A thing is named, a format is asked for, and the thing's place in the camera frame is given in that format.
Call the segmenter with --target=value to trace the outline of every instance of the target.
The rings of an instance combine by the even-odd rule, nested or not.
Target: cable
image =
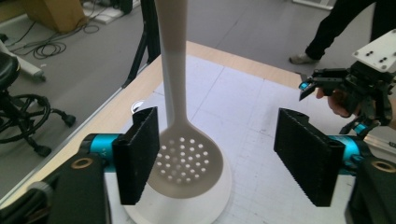
[[[96,6],[96,1],[94,2],[92,13],[94,12],[95,6]],[[75,30],[73,30],[67,34],[62,35],[59,33],[55,33],[48,39],[28,43],[20,48],[11,50],[11,52],[13,52],[17,55],[21,55],[21,56],[26,56],[33,52],[33,56],[38,60],[47,59],[48,57],[52,57],[52,56],[61,54],[66,50],[67,46],[65,43],[60,42],[59,40],[62,40],[69,36],[75,35],[76,33],[80,32],[81,30],[85,34],[94,34],[96,32],[99,32],[99,30],[100,30],[99,26],[90,24],[90,22],[95,17],[88,19],[86,24],[80,25],[82,22],[85,22],[86,18],[87,17],[84,17],[83,19],[78,21],[78,23],[76,24]],[[13,46],[16,43],[20,42],[30,32],[30,30],[33,28],[34,24],[35,24],[35,22],[31,25],[31,27],[26,32],[26,34],[24,34],[18,41],[14,42],[10,46]]]
[[[10,46],[14,46],[16,43],[19,43],[21,40],[23,40],[27,34],[29,34],[30,30],[32,30],[33,26],[35,25],[35,21],[32,23],[32,25],[30,25],[29,29],[25,32],[25,34],[17,41],[15,41],[14,43],[7,45],[6,47],[10,47]]]

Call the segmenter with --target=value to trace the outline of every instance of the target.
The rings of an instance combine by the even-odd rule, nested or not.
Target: white slotted spoon
[[[187,118],[186,30],[188,0],[156,0],[161,35],[163,85],[168,128],[148,183],[178,199],[201,195],[219,180],[223,157],[219,147]]]

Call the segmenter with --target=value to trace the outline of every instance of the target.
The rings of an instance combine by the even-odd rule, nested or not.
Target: paper sheet
[[[315,207],[274,152],[280,107],[305,113],[325,134],[338,134],[349,122],[334,115],[325,100],[219,64],[187,57],[187,111],[190,121],[221,148],[233,170],[230,201],[215,223],[346,223],[344,212],[354,177],[339,176],[332,206]],[[163,85],[141,108],[158,106],[160,131],[166,128]],[[126,124],[124,131],[131,126]],[[110,199],[117,201],[114,174],[106,175]],[[112,206],[114,223],[133,223]]]

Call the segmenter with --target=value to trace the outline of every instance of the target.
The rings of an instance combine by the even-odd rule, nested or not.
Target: person
[[[321,99],[324,97],[323,89],[318,89],[317,98]],[[344,108],[343,104],[345,99],[347,98],[347,94],[344,91],[335,90],[331,96],[328,96],[328,104],[329,108],[336,115],[339,115],[343,118],[349,117],[349,113]],[[392,120],[388,125],[391,129],[396,130],[396,98],[389,97],[390,106],[392,108]],[[355,115],[359,114],[359,108],[354,112]]]
[[[375,3],[370,42],[396,28],[396,0],[337,0],[320,24],[305,53],[289,57],[291,63],[317,63],[334,39],[347,28],[364,9]]]

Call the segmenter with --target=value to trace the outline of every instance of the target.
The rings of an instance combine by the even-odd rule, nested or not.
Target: floor
[[[293,4],[290,0],[190,1],[188,40],[306,75],[315,68],[349,67],[354,62],[351,53],[368,43],[372,7],[350,23],[320,63],[293,65],[288,61],[290,55],[304,51],[328,13]],[[0,33],[13,42],[22,37],[32,23],[22,17],[0,24]],[[67,48],[59,55],[44,60],[34,58],[32,53],[22,56],[41,67],[47,80],[43,82],[21,74],[9,89],[14,95],[26,92],[45,95],[52,106],[78,118],[74,127],[67,128],[59,118],[51,116],[37,131],[35,139],[52,147],[51,155],[127,78],[142,34],[141,10],[136,7],[107,25],[94,21],[90,25],[95,26],[62,39]],[[51,30],[35,24],[21,43],[51,35]],[[0,198],[51,155],[43,159],[23,141],[0,145]]]

